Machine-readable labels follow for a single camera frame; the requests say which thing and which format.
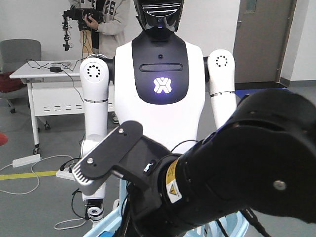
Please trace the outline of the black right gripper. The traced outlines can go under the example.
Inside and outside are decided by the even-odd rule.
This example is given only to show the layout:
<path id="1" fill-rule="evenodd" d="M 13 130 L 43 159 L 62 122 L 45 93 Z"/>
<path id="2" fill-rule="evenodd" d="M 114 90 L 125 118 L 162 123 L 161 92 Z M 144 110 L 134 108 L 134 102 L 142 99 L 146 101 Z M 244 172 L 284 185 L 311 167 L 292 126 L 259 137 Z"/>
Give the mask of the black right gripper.
<path id="1" fill-rule="evenodd" d="M 210 189 L 200 179 L 159 177 L 146 191 L 132 185 L 121 237 L 179 237 L 212 221 Z"/>

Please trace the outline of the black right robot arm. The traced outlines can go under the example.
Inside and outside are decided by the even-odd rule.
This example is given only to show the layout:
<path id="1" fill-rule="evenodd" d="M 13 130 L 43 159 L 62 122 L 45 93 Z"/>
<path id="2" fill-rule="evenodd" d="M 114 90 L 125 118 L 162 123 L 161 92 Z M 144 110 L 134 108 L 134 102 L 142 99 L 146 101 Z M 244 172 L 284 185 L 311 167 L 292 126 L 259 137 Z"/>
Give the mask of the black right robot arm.
<path id="1" fill-rule="evenodd" d="M 281 89 L 246 96 L 220 129 L 145 178 L 155 193 L 129 186 L 121 237 L 177 237 L 248 208 L 314 223 L 316 107 Z"/>

